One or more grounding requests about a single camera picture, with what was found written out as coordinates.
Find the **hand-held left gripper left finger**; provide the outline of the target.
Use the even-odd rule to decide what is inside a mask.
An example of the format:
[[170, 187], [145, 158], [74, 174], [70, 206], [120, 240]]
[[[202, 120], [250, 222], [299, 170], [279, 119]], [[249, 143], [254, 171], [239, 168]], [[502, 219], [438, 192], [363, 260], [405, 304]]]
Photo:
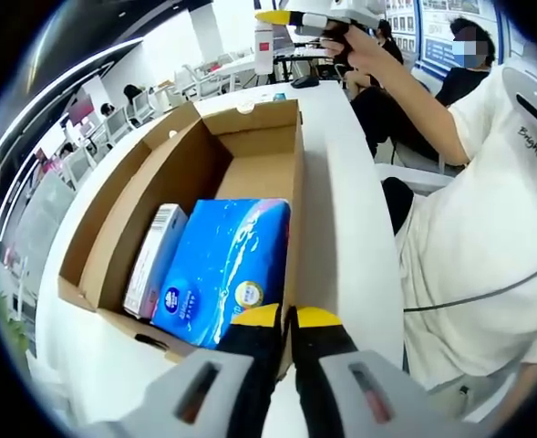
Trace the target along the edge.
[[282, 307], [251, 308], [215, 349], [197, 349], [147, 387], [117, 421], [92, 437], [259, 437], [282, 359]]

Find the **person's right hand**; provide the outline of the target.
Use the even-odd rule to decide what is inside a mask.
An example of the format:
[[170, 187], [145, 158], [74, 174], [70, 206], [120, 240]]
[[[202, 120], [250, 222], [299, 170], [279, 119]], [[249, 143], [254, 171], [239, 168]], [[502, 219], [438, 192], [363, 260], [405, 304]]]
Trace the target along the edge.
[[344, 35], [337, 39], [322, 36], [320, 42], [329, 57], [345, 56], [352, 67], [371, 73], [378, 72], [392, 60], [373, 37], [355, 26], [350, 26]]

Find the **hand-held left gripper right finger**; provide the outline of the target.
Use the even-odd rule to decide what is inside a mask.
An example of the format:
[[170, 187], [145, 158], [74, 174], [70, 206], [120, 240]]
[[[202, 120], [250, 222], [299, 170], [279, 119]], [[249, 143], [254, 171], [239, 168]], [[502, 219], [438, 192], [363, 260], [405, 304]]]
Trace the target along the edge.
[[475, 437], [474, 423], [435, 410], [426, 392], [373, 350], [360, 350], [335, 314], [290, 310], [295, 385], [312, 437]]

